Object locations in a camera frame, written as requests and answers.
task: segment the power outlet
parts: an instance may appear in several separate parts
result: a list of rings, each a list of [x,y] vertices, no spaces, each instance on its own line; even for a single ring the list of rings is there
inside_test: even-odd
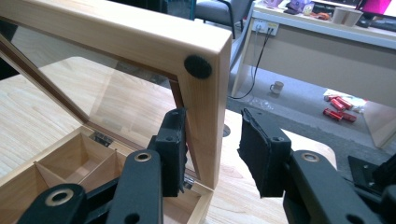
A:
[[[252,31],[258,30],[259,33],[267,33],[268,29],[273,29],[271,35],[276,35],[277,29],[279,28],[279,24],[276,22],[265,21],[265,20],[254,20],[253,27],[251,28]]]

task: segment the wooden table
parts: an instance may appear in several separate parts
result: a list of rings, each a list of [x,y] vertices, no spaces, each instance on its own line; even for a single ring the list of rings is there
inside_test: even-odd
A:
[[[61,90],[64,90],[76,104],[82,105],[86,113],[93,115],[93,112],[100,111],[101,106],[108,106],[105,104],[104,92],[114,88],[112,85],[121,84],[117,77],[136,80],[135,77],[125,76],[119,71],[105,69],[101,66],[82,58],[69,58],[45,66],[41,70],[46,74],[53,74],[50,79],[60,86]],[[64,78],[67,73],[65,68],[72,68],[71,70],[75,74],[81,74],[81,76]],[[86,71],[90,70],[95,71],[94,77],[88,76],[92,73]],[[70,85],[73,85],[70,81],[78,83],[77,77],[84,78],[85,83],[90,84],[84,88],[84,85],[79,82],[80,92],[70,90]],[[0,82],[0,85],[0,90],[2,90],[0,105],[3,107],[0,119],[2,124],[7,125],[6,128],[3,128],[7,134],[3,134],[0,141],[0,174],[5,175],[11,170],[18,169],[25,161],[40,153],[40,148],[45,148],[46,145],[50,145],[67,133],[74,131],[79,123],[21,75],[5,79]],[[154,101],[159,109],[158,113],[152,115],[154,119],[146,127],[144,135],[155,134],[159,128],[161,121],[159,117],[163,114],[163,110],[167,111],[174,106],[172,92],[145,80],[133,82],[123,79],[122,85],[127,89],[136,85],[147,88],[146,91],[144,88],[139,90],[149,94],[149,98],[146,99]],[[161,103],[156,101],[156,97],[160,97],[160,95],[163,99]],[[219,183],[215,189],[205,223],[287,223],[282,199],[260,199],[248,168],[237,154],[242,127],[241,115],[227,110],[225,124],[230,127],[231,134],[224,137],[222,141]],[[292,141],[293,149],[309,149],[321,153],[335,166],[334,153],[326,145],[295,133],[286,131],[285,133]],[[148,140],[149,138],[146,136],[139,143],[145,145]]]
[[[231,133],[223,138],[219,183],[215,189],[205,223],[288,223],[282,198],[260,199],[253,178],[239,158],[242,117],[227,110],[225,122]],[[294,150],[306,149],[325,156],[334,167],[334,152],[326,145],[284,131]]]

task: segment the hinge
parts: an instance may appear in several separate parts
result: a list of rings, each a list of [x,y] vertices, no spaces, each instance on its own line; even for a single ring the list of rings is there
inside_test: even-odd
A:
[[[195,180],[192,177],[190,177],[188,175],[184,175],[183,187],[185,189],[192,189],[194,182],[195,182]]]
[[[97,143],[99,143],[100,145],[105,146],[105,147],[110,146],[110,144],[113,143],[113,141],[114,141],[111,137],[106,136],[106,135],[104,135],[104,134],[102,134],[102,133],[99,133],[99,132],[97,132],[97,131],[95,131],[95,132],[90,136],[90,138],[91,138],[93,141],[95,141],[95,142],[97,142]]]

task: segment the wooden box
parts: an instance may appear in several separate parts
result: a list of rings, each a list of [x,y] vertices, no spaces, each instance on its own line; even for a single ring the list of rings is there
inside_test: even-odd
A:
[[[98,0],[3,0],[0,19],[18,24],[12,38],[1,35],[0,50],[21,74],[0,81],[0,223],[16,222],[50,187],[78,183],[90,191],[119,176],[164,114],[181,106],[186,174],[195,183],[164,199],[164,222],[205,219],[219,175],[230,32]],[[190,56],[198,59],[192,71]],[[131,74],[167,77],[170,89],[120,71],[123,64]],[[103,146],[96,134],[113,141]]]

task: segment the wooden lid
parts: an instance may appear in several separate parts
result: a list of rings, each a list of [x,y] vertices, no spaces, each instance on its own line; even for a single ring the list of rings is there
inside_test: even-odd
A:
[[[0,17],[21,25],[11,40],[14,45],[1,38],[2,57],[81,123],[144,147],[163,114],[185,106],[195,171],[203,184],[216,186],[229,31],[97,0],[4,0]],[[28,42],[43,34],[55,38],[41,45]],[[51,44],[67,47],[59,53]],[[80,54],[71,53],[75,49]],[[88,59],[86,49],[99,60]],[[168,77],[172,91],[115,70],[119,62]]]

